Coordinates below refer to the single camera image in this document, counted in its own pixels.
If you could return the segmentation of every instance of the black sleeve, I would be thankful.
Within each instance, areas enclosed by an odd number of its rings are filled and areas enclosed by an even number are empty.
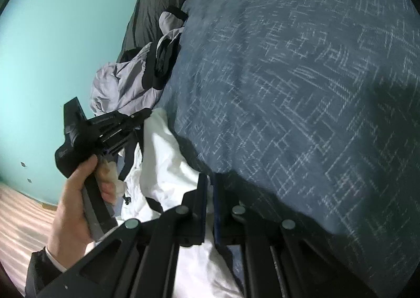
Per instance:
[[[25,286],[25,297],[36,298],[36,295],[45,286],[61,274],[48,258],[45,248],[39,252],[32,253],[28,267],[27,281]]]

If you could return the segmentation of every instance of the turquoise wall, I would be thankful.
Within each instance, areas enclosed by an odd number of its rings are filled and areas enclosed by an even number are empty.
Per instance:
[[[92,116],[93,76],[115,61],[135,2],[10,0],[0,16],[0,177],[6,184],[57,203],[64,183],[54,162],[64,141],[62,106],[78,96]]]

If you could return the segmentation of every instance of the silver bolt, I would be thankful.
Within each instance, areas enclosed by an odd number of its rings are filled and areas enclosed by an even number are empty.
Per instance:
[[[130,218],[124,224],[127,229],[134,229],[139,225],[139,221],[136,218]]]
[[[179,215],[185,215],[188,214],[188,207],[186,205],[180,205],[179,207],[176,207],[175,212]]]
[[[296,227],[296,223],[293,220],[283,220],[281,223],[284,229],[292,230]]]
[[[236,205],[232,208],[232,212],[235,215],[242,215],[243,213],[245,213],[245,208],[242,207],[241,205]]]

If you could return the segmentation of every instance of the person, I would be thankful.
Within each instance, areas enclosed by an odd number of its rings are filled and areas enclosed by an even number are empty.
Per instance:
[[[93,242],[83,215],[81,190],[86,178],[97,168],[97,163],[97,156],[92,155],[66,180],[47,245],[41,251],[32,253],[25,287],[26,298],[35,298],[45,286],[78,262],[85,255],[89,243]],[[100,168],[96,173],[102,198],[114,205],[115,185],[106,182],[107,170]]]

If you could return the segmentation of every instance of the blue blanket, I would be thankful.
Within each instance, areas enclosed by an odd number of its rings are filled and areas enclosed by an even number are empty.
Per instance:
[[[420,16],[410,0],[188,0],[160,106],[181,151],[294,219],[381,297],[420,259]],[[238,266],[236,274],[240,276]]]

